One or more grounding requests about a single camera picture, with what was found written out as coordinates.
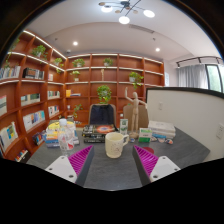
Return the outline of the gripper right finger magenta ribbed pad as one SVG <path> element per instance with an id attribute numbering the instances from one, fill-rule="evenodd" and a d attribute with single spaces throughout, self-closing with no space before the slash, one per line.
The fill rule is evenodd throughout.
<path id="1" fill-rule="evenodd" d="M 180 170 L 167 156 L 157 157 L 140 146 L 134 145 L 132 154 L 143 186 Z"/>

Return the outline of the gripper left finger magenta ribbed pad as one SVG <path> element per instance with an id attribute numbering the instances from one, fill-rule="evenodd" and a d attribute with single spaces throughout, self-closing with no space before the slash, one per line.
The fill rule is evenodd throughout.
<path id="1" fill-rule="evenodd" d="M 69 157 L 58 157 L 46 168 L 46 171 L 79 186 L 83 186 L 85 184 L 93 156 L 94 146 L 90 145 L 78 152 L 75 152 Z"/>

